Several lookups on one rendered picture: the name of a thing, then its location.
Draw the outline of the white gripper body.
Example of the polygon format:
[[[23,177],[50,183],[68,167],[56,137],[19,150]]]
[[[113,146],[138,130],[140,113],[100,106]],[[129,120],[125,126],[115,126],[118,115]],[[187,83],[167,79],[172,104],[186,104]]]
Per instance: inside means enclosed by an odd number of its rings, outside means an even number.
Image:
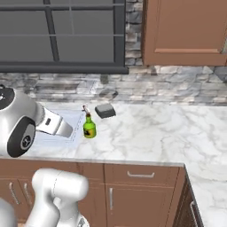
[[[73,127],[62,116],[54,112],[51,112],[50,128],[52,135],[61,137],[70,137],[73,132]]]

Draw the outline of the pale sink basin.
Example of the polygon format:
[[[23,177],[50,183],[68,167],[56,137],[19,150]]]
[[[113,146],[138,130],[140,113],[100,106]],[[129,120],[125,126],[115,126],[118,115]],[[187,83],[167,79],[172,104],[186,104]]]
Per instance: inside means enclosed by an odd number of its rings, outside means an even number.
[[[63,117],[63,119],[73,127],[70,137],[52,136],[42,132],[35,134],[34,145],[40,146],[72,146],[78,143],[82,136],[82,125],[85,121],[85,113],[83,111],[54,110],[55,113]]]

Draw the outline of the brown sink front panel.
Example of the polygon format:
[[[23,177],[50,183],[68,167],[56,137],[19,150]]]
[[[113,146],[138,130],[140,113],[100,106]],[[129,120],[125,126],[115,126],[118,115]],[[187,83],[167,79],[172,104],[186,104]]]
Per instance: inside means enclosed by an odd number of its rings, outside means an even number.
[[[0,160],[0,178],[30,178],[39,168],[55,168],[69,172],[79,172],[74,162],[51,160]]]

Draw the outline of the brown narrow cabinet door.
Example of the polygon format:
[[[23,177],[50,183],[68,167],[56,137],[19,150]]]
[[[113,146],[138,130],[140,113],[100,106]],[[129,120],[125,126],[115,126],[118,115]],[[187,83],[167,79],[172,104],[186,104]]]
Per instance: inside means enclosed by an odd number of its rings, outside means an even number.
[[[104,166],[101,163],[81,162],[79,173],[89,180],[87,196],[79,202],[79,209],[90,227],[106,227],[106,188]]]

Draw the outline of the dark brown corner cabinet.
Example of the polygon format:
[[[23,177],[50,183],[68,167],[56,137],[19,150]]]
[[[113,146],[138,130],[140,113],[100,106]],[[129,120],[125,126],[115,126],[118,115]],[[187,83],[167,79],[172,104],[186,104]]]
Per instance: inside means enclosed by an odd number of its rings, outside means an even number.
[[[177,206],[173,227],[195,227],[192,218],[192,212],[190,210],[190,203],[192,201],[194,201],[193,210],[197,219],[198,226],[204,227],[187,170],[185,170],[184,172],[184,186]]]

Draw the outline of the green glass bottle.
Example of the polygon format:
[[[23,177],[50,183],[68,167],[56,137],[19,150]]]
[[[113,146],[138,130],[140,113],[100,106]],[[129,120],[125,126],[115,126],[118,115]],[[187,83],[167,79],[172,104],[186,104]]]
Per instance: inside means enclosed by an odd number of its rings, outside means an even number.
[[[86,138],[94,138],[97,135],[96,124],[92,121],[89,113],[86,114],[85,123],[83,124],[83,135]]]

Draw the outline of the dark grey sponge block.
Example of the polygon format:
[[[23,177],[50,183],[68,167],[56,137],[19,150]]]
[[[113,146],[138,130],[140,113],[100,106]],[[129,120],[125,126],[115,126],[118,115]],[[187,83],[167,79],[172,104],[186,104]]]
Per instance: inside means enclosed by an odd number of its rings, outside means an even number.
[[[95,107],[97,115],[101,119],[113,117],[116,115],[114,107],[111,104],[102,104]]]

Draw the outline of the brown drawer front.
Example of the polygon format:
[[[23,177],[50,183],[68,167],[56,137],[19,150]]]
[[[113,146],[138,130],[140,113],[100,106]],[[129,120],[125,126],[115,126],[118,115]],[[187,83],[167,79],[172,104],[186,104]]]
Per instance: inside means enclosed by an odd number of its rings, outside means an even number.
[[[109,184],[141,184],[174,186],[178,167],[106,164],[105,177]]]

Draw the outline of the dark framed window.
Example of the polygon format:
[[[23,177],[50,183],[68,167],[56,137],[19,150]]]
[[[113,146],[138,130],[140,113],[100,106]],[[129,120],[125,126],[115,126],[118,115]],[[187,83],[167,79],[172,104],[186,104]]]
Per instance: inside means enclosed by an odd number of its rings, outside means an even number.
[[[0,0],[0,72],[127,74],[126,0]]]

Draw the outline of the brown wall cabinet door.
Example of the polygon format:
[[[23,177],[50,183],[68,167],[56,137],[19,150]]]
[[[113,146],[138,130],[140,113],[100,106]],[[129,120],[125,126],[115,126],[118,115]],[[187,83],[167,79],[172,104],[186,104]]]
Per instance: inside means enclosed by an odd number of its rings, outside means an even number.
[[[144,0],[146,66],[226,66],[227,0]]]

